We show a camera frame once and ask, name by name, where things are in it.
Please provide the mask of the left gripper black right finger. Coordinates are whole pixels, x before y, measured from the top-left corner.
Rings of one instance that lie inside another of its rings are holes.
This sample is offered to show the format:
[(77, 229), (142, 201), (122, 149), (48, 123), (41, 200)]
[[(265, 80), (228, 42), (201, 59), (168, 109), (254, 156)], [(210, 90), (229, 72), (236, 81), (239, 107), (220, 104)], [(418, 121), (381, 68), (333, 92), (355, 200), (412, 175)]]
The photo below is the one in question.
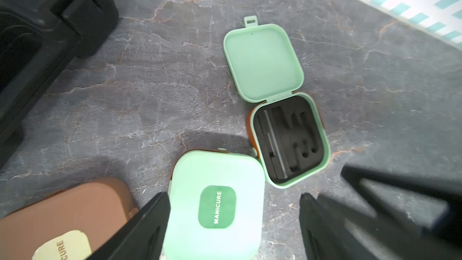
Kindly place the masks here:
[(299, 223), (309, 260), (368, 259), (368, 250), (309, 193), (300, 197)]

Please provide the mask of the brown clipper case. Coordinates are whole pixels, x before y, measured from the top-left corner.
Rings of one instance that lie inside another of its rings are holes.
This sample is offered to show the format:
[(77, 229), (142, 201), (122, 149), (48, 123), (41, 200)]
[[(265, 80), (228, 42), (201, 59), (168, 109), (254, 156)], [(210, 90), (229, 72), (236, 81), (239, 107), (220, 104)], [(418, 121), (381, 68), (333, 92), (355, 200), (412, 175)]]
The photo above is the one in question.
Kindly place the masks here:
[(59, 191), (1, 219), (1, 259), (84, 260), (137, 212), (116, 178)]

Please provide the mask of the green clipper case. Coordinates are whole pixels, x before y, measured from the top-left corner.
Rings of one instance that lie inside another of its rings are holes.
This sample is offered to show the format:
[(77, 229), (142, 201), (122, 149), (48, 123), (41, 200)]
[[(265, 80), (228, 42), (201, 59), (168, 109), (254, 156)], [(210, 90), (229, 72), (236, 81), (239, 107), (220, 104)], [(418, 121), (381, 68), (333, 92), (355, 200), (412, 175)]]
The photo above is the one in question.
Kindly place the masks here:
[[(299, 91), (304, 73), (286, 31), (247, 16), (243, 28), (225, 35), (223, 49), (240, 97), (255, 104), (246, 119), (247, 133), (267, 181), (287, 189), (326, 168), (332, 154), (326, 129), (315, 101)], [(274, 178), (263, 110), (288, 174), (282, 181)]]
[(168, 260), (251, 260), (261, 244), (265, 173), (253, 157), (191, 150), (176, 162)]

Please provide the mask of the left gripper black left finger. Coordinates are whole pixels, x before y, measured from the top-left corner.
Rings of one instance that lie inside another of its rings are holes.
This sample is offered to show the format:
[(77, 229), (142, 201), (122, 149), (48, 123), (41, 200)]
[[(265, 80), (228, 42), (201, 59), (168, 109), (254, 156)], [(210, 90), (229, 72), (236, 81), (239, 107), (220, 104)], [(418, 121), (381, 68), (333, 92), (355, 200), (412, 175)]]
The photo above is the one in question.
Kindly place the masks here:
[(160, 192), (88, 259), (158, 260), (169, 215), (168, 194)]

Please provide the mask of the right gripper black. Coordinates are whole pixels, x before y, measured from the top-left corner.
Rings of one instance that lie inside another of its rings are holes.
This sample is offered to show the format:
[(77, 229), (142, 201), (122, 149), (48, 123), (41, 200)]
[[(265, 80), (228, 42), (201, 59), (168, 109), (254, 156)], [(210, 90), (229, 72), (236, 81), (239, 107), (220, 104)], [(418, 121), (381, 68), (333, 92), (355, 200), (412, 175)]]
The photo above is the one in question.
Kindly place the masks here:
[[(326, 195), (319, 203), (334, 215), (349, 219), (405, 260), (459, 260), (462, 257), (462, 184), (460, 182), (393, 175), (376, 170), (344, 166), (342, 177), (375, 210), (367, 216)], [(403, 212), (379, 198), (363, 180), (411, 191), (447, 203), (445, 212), (430, 228), (411, 221)]]

